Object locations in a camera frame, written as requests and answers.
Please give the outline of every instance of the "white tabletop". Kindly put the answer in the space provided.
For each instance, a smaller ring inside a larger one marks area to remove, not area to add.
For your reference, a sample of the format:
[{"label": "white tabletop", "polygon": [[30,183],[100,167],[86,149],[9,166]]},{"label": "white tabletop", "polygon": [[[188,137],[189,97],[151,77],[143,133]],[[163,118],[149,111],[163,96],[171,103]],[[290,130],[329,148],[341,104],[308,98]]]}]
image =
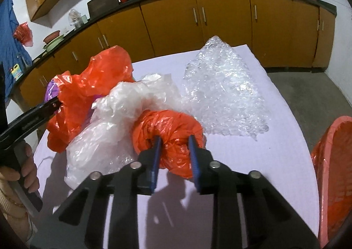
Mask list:
[{"label": "white tabletop", "polygon": [[[314,168],[300,127],[281,94],[249,48],[237,46],[265,99],[269,110],[269,131],[251,137],[207,135],[207,149],[214,159],[232,170],[260,171],[298,212],[315,235],[319,228],[319,198]],[[186,65],[198,51],[177,53],[133,64],[133,77],[151,73],[171,73],[182,88]],[[63,181],[65,154],[56,154],[46,146],[44,134],[35,153],[40,180],[39,192],[44,207],[41,221],[69,194]],[[138,196],[138,232],[140,248],[210,248],[212,231],[212,196],[197,194],[194,184],[160,170],[155,194]]]}]

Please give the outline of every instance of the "finger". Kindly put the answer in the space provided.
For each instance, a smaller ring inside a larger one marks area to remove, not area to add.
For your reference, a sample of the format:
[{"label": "finger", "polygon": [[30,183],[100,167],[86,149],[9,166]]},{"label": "finger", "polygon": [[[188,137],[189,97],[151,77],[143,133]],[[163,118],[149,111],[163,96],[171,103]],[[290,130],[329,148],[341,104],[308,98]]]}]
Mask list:
[{"label": "finger", "polygon": [[34,183],[36,178],[37,178],[37,167],[34,167],[33,170],[25,177],[24,187],[26,189],[29,188],[32,185],[32,183]]},{"label": "finger", "polygon": [[28,192],[32,193],[35,192],[36,190],[39,189],[39,179],[36,178],[36,180],[32,183],[32,185],[29,187]]},{"label": "finger", "polygon": [[33,157],[29,157],[23,164],[21,173],[23,176],[27,176],[35,167]]},{"label": "finger", "polygon": [[15,171],[14,169],[8,167],[0,167],[0,179],[16,181],[19,180],[19,178],[20,173]]},{"label": "finger", "polygon": [[30,157],[30,156],[32,155],[32,148],[31,148],[31,146],[29,146],[29,145],[26,143],[26,145],[24,146],[24,149],[25,149],[25,151],[26,151],[27,157]]}]

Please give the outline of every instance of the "concrete floor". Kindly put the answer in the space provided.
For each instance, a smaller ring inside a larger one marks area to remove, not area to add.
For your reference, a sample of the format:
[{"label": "concrete floor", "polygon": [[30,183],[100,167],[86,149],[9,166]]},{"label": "concrete floor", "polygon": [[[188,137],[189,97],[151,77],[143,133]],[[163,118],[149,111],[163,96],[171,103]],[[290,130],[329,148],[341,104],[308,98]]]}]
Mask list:
[{"label": "concrete floor", "polygon": [[352,117],[352,107],[325,73],[268,73],[290,106],[309,151],[338,117]]}]

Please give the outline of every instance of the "metal screw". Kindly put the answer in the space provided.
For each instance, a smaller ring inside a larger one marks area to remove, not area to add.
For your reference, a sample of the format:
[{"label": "metal screw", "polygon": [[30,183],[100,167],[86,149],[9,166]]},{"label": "metal screw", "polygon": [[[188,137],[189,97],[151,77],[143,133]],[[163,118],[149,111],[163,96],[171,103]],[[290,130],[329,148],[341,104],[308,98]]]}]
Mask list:
[{"label": "metal screw", "polygon": [[142,164],[141,164],[140,162],[132,162],[132,163],[130,164],[130,167],[131,167],[132,169],[139,169],[141,166],[142,166]]},{"label": "metal screw", "polygon": [[220,168],[220,163],[218,162],[218,161],[212,161],[212,162],[210,162],[210,167],[212,168],[212,169],[218,169],[218,168]]},{"label": "metal screw", "polygon": [[251,176],[251,178],[254,178],[254,179],[259,179],[262,176],[262,174],[257,170],[251,171],[249,175]]},{"label": "metal screw", "polygon": [[90,173],[89,177],[92,180],[97,180],[98,178],[100,178],[102,176],[102,174],[100,172],[92,172]]}]

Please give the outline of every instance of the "blue cloth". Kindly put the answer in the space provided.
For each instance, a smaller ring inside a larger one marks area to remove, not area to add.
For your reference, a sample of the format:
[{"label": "blue cloth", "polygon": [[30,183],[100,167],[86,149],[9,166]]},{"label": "blue cloth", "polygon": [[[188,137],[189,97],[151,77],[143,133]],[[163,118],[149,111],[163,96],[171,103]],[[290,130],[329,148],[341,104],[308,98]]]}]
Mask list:
[{"label": "blue cloth", "polygon": [[29,66],[32,65],[32,59],[28,52],[24,49],[23,45],[13,37],[13,33],[18,25],[15,12],[13,11],[13,1],[3,0],[0,5],[0,61],[5,71],[6,100],[15,83],[10,68],[18,63],[22,71],[25,69],[22,59],[17,57],[18,54],[22,54]]}]

